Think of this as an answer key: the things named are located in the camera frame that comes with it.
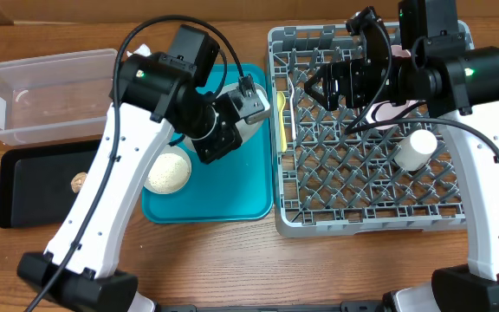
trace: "blue tray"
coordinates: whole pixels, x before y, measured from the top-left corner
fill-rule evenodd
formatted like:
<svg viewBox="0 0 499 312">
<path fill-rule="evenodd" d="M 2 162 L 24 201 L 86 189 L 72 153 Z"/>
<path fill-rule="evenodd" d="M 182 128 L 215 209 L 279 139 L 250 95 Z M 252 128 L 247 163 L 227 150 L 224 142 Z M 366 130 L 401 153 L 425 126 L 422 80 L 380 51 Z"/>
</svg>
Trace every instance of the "blue tray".
<svg viewBox="0 0 499 312">
<path fill-rule="evenodd" d="M 253 64 L 243 64 L 245 75 L 266 88 L 265 74 Z M 223 77 L 223 65 L 215 65 L 205 88 L 215 91 Z M 238 82 L 234 64 L 227 66 L 226 85 Z M 269 120 L 236 151 L 204 165 L 196 153 L 179 144 L 191 160 L 191 176 L 178 192 L 158 195 L 142 190 L 142 211 L 159 224 L 238 221 L 263 218 L 273 206 L 273 168 L 271 163 Z"/>
</svg>

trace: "wooden table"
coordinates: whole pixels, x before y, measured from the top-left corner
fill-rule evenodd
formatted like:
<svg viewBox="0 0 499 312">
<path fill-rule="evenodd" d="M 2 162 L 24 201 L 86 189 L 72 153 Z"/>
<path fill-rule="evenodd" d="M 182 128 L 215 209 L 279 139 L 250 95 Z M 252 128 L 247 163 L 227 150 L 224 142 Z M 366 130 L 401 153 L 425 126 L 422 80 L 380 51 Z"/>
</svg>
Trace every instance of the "wooden table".
<svg viewBox="0 0 499 312">
<path fill-rule="evenodd" d="M 275 26 L 343 21 L 214 23 L 242 62 L 264 68 Z M 468 18 L 477 47 L 499 47 L 499 18 Z M 117 48 L 134 24 L 0 27 L 0 62 Z M 166 51 L 178 25 L 144 30 L 131 47 Z M 0 142 L 0 159 L 9 148 Z M 380 299 L 430 279 L 434 269 L 466 263 L 465 231 L 384 232 L 355 237 L 281 237 L 274 212 L 256 222 L 156 225 L 137 208 L 126 230 L 120 268 L 162 304 L 204 306 L 336 304 Z M 25 251 L 43 250 L 59 225 L 0 229 L 0 311 L 23 311 L 34 297 L 16 277 Z M 48 302 L 40 311 L 59 310 Z"/>
</svg>

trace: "yellow utensil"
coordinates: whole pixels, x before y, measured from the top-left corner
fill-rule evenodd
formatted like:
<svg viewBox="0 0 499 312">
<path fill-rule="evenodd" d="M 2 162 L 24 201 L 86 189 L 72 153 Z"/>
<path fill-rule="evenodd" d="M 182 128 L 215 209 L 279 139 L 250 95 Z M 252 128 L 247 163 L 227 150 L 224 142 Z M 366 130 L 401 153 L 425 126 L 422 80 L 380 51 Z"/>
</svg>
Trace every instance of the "yellow utensil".
<svg viewBox="0 0 499 312">
<path fill-rule="evenodd" d="M 286 105 L 286 96 L 284 93 L 276 93 L 276 103 L 278 106 L 278 120 L 280 123 L 281 130 L 281 152 L 285 153 L 288 149 L 288 143 L 286 142 L 286 130 L 284 129 L 284 117 L 282 117 L 282 111 L 284 111 L 284 106 Z"/>
</svg>

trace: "clear plastic bin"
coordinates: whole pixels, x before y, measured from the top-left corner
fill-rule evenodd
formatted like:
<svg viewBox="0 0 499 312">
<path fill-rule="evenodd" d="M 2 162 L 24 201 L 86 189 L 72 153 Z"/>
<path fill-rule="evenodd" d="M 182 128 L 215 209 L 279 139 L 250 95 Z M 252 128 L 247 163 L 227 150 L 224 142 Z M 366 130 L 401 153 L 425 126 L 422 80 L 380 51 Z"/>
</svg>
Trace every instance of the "clear plastic bin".
<svg viewBox="0 0 499 312">
<path fill-rule="evenodd" d="M 0 140 L 8 145 L 103 133 L 115 49 L 0 62 Z"/>
</svg>

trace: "dish rack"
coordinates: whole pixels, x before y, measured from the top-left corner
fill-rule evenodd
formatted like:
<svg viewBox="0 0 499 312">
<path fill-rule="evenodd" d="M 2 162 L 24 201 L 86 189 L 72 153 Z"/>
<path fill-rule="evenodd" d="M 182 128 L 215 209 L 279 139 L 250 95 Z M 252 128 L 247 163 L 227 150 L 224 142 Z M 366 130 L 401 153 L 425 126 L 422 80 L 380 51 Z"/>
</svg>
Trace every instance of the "dish rack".
<svg viewBox="0 0 499 312">
<path fill-rule="evenodd" d="M 468 49 L 469 27 L 459 22 Z M 399 24 L 386 23 L 391 44 L 400 44 Z M 286 237 L 353 235 L 385 230 L 461 230 L 465 216 L 450 155 L 437 126 L 405 124 L 344 135 L 360 113 L 343 104 L 328 112 L 303 92 L 303 83 L 322 64 L 361 57 L 362 49 L 345 25 L 276 27 L 269 32 L 268 79 L 273 107 L 276 92 L 287 99 L 282 114 L 273 109 L 272 129 L 276 229 Z M 296 141 L 292 140 L 288 79 L 295 87 Z M 425 107 L 411 113 L 426 117 Z M 279 118 L 288 150 L 281 152 Z M 420 128 L 438 140 L 431 161 L 417 172 L 399 168 L 398 142 Z"/>
</svg>

